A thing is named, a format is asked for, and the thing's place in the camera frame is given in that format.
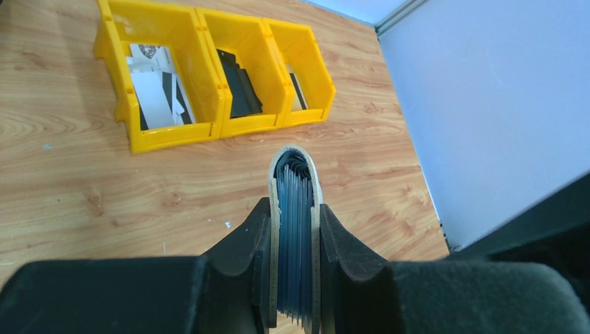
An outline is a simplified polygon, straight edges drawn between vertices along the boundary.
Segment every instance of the storage bin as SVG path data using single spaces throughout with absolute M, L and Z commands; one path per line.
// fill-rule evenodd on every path
M 217 75 L 204 29 L 188 6 L 134 0 L 97 0 L 101 20 L 94 53 L 103 58 L 118 102 L 115 120 L 125 122 L 132 152 L 210 141 L 221 135 L 227 109 L 227 87 Z M 130 43 L 170 49 L 196 124 L 142 131 L 139 104 L 127 66 Z
M 278 51 L 277 58 L 282 64 L 283 77 L 291 80 L 286 64 L 297 76 L 307 102 L 307 109 L 292 111 L 292 102 L 284 111 L 283 127 L 291 127 L 311 122 L 322 122 L 328 118 L 336 88 L 330 78 L 324 60 L 317 46 L 312 29 L 302 24 L 263 19 L 267 31 L 273 36 L 272 47 Z M 294 92 L 294 86 L 288 89 Z
M 196 8 L 209 47 L 209 55 L 223 87 L 228 87 L 217 50 L 234 54 L 240 67 L 246 69 L 255 94 L 262 103 L 262 113 L 231 118 L 231 103 L 226 104 L 221 137 L 236 136 L 281 128 L 287 104 L 294 94 L 283 77 L 278 60 L 271 51 L 272 35 L 262 19 Z

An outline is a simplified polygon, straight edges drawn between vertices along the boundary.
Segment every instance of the yellow bin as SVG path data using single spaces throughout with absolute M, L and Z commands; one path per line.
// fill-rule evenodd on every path
M 214 69 L 208 37 L 200 29 L 194 8 L 135 0 L 97 2 L 102 19 L 94 53 L 104 58 L 111 75 L 118 98 L 115 120 L 125 122 L 131 151 L 218 139 L 231 98 Z M 139 104 L 125 59 L 131 56 L 130 43 L 170 49 L 198 123 L 141 131 Z
M 231 103 L 227 104 L 221 138 L 281 128 L 284 110 L 291 103 L 294 91 L 287 89 L 290 83 L 283 77 L 280 63 L 273 56 L 272 35 L 267 32 L 262 19 L 205 8 L 197 8 L 196 12 L 205 29 L 209 53 L 223 86 L 228 87 L 228 83 L 217 49 L 236 56 L 262 103 L 262 114 L 233 119 L 230 117 Z
M 311 27 L 275 19 L 263 19 L 276 58 L 280 59 L 281 72 L 289 81 L 292 99 L 296 99 L 287 64 L 296 74 L 308 108 L 292 111 L 292 99 L 285 107 L 283 127 L 323 122 L 328 118 L 336 88 L 330 78 L 324 60 L 317 46 Z

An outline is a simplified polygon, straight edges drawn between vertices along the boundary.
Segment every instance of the wooden table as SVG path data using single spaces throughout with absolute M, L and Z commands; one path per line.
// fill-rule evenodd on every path
M 4 1 L 0 283 L 32 260 L 201 254 L 268 195 L 269 162 L 288 143 L 313 156 L 325 202 L 377 253 L 447 254 L 372 28 L 296 0 L 177 2 L 309 24 L 338 91 L 330 118 L 130 155 L 92 53 L 95 2 Z M 274 333 L 298 331 L 281 319 Z

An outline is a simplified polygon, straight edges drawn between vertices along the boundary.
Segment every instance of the white panel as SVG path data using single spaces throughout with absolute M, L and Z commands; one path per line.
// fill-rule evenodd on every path
M 367 23 L 371 26 L 385 19 L 404 0 L 304 0 L 324 9 Z
M 590 1 L 430 0 L 381 37 L 451 246 L 590 170 Z

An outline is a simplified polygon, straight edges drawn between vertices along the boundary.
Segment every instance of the wood grain surface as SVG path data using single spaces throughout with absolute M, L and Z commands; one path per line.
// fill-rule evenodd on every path
M 312 155 L 324 201 L 377 253 L 447 254 L 372 28 L 299 0 L 176 2 L 309 24 L 337 89 L 328 121 L 130 155 L 93 58 L 96 3 L 4 1 L 0 284 L 33 260 L 201 254 L 268 195 L 269 162 L 288 143 Z M 298 332 L 284 317 L 273 331 Z

